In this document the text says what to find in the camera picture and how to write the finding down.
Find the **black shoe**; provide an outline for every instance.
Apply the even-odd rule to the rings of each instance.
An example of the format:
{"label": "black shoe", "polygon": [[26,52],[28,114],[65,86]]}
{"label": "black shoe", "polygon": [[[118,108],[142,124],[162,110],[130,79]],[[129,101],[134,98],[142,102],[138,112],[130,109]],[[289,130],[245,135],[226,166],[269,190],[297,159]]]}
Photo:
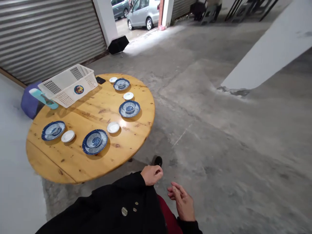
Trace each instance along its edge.
{"label": "black shoe", "polygon": [[162,163],[163,163],[163,159],[161,158],[161,156],[157,156],[157,155],[155,155],[154,157],[156,157],[155,158],[155,161],[154,161],[154,165],[156,166],[156,165],[159,165],[160,167],[162,167]]}

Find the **rolling shutter door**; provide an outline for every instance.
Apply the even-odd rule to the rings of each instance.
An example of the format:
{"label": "rolling shutter door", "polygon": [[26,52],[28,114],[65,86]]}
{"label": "rolling shutter door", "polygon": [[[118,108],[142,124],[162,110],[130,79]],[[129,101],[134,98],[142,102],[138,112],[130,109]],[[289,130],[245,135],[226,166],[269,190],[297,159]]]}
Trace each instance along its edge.
{"label": "rolling shutter door", "polygon": [[172,20],[189,13],[189,9],[196,0],[175,0],[173,3]]}
{"label": "rolling shutter door", "polygon": [[27,85],[106,47],[92,0],[0,1],[0,67]]}

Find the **blue and white saucer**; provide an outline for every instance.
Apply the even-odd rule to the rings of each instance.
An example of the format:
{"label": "blue and white saucer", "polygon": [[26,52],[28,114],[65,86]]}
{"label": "blue and white saucer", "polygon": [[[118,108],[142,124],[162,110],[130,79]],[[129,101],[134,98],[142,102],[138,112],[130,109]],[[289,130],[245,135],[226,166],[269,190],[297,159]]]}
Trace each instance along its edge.
{"label": "blue and white saucer", "polygon": [[[59,130],[57,130],[54,134],[47,135],[51,131],[53,132],[56,128],[58,128],[58,125],[59,125]],[[51,122],[43,128],[41,138],[44,141],[54,140],[58,138],[60,135],[62,135],[64,130],[65,130],[65,123],[63,121]]]}
{"label": "blue and white saucer", "polygon": [[[124,88],[119,88],[119,87],[117,86],[116,83],[117,83],[118,81],[120,81],[120,80],[124,80],[124,81],[125,81],[125,87],[124,87]],[[123,91],[123,90],[125,90],[126,88],[128,88],[129,85],[130,85],[130,82],[129,82],[128,80],[126,80],[126,79],[124,79],[124,78],[120,78],[120,79],[118,79],[118,80],[115,81],[115,83],[114,83],[114,88],[115,88],[117,91]]]}
{"label": "blue and white saucer", "polygon": [[[98,138],[97,136],[94,137],[94,135],[96,135],[96,134],[100,134],[102,136],[102,142],[100,145],[98,145],[96,147],[89,148],[88,145],[96,143],[97,138]],[[108,141],[108,137],[107,137],[106,132],[102,129],[96,129],[96,130],[89,132],[86,135],[86,137],[84,138],[84,140],[82,142],[82,149],[88,155],[97,154],[105,148],[107,141]]]}
{"label": "blue and white saucer", "polygon": [[[124,105],[127,105],[127,103],[134,103],[136,106],[134,107],[134,112],[131,114],[127,114],[126,111],[124,110]],[[134,116],[136,116],[141,110],[140,104],[138,104],[136,101],[132,101],[132,100],[128,100],[125,101],[123,104],[121,104],[121,106],[119,107],[119,114],[121,114],[122,117],[125,118],[132,118]]]}

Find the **teal water bottle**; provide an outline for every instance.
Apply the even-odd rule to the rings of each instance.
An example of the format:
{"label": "teal water bottle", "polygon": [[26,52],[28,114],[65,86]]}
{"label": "teal water bottle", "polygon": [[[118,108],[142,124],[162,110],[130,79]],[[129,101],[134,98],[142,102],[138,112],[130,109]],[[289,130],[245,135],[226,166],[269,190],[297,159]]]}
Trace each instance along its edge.
{"label": "teal water bottle", "polygon": [[56,109],[56,108],[59,106],[56,102],[54,102],[54,101],[48,99],[48,98],[43,94],[43,92],[42,92],[41,90],[39,90],[39,89],[36,89],[36,88],[31,89],[31,90],[29,90],[29,93],[30,93],[33,97],[35,97],[35,98],[37,98],[39,101],[41,101],[43,104],[46,104],[46,105],[47,105],[48,107],[50,107],[51,109]]}

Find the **purple stool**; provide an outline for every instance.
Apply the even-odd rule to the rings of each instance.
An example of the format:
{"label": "purple stool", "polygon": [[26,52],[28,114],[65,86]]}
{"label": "purple stool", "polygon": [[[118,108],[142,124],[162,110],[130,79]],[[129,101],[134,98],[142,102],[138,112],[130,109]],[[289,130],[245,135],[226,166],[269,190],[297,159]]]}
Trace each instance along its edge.
{"label": "purple stool", "polygon": [[38,84],[40,83],[41,81],[27,86],[22,97],[22,102],[20,103],[20,107],[22,108],[24,113],[31,119],[34,119],[39,111],[44,107],[44,104],[42,102],[40,102],[29,93],[29,90],[33,88],[39,89]]}

